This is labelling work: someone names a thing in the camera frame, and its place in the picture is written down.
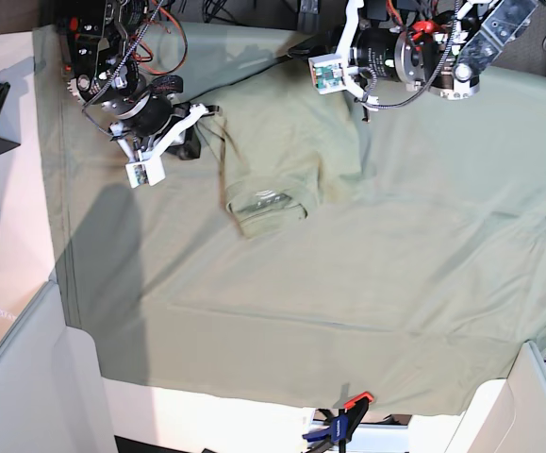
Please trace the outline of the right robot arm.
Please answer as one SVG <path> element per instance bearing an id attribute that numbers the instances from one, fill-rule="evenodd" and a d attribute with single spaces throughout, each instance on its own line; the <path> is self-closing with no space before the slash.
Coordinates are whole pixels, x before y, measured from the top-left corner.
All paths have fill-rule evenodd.
<path id="1" fill-rule="evenodd" d="M 85 115 L 99 106 L 114 119 L 104 134 L 132 162 L 147 159 L 190 104 L 176 97 L 184 81 L 175 69 L 157 70 L 145 42 L 151 25 L 181 24 L 168 1 L 63 1 L 55 9 L 67 88 Z"/>

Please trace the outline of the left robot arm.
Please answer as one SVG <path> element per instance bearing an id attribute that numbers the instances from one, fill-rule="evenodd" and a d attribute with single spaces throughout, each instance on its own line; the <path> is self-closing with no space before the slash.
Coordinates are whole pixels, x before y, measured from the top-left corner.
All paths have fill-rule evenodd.
<path id="1" fill-rule="evenodd" d="M 537 1 L 350 1 L 345 23 L 293 46 L 292 59 L 307 63 L 320 94 L 347 92 L 368 111 L 389 109 L 375 94 L 381 80 L 411 93 L 467 99 L 480 75 L 529 26 Z"/>

